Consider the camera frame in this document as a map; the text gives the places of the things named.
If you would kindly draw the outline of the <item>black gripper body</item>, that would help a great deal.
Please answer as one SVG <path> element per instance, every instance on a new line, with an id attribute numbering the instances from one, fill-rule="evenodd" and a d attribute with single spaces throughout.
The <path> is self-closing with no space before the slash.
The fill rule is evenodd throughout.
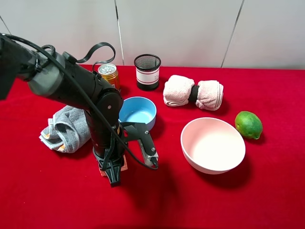
<path id="1" fill-rule="evenodd" d="M 113 164 L 124 165 L 124 148 L 117 141 L 113 134 L 104 126 L 100 120 L 90 120 L 89 130 L 91 134 L 91 141 L 93 144 L 93 154 L 95 155 L 98 164 L 104 165 L 105 158 L 111 152 L 109 159 L 106 161 L 107 165 L 109 162 Z"/>

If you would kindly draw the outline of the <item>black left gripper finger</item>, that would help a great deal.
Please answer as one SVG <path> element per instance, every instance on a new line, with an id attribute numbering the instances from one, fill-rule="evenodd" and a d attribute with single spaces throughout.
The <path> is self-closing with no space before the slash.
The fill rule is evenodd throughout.
<path id="1" fill-rule="evenodd" d="M 101 175 L 108 178 L 111 187 L 116 187 L 121 184 L 122 166 L 123 161 L 103 162 Z"/>

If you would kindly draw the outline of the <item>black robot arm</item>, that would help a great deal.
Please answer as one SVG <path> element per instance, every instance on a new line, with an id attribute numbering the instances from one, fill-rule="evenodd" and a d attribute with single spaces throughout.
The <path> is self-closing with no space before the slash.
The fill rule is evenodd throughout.
<path id="1" fill-rule="evenodd" d="M 17 36 L 0 36 L 0 97 L 5 99 L 15 79 L 26 82 L 38 96 L 83 110 L 93 153 L 112 187 L 120 184 L 124 164 L 119 112 L 123 99 L 117 89 L 79 66 L 51 45 L 38 45 Z"/>

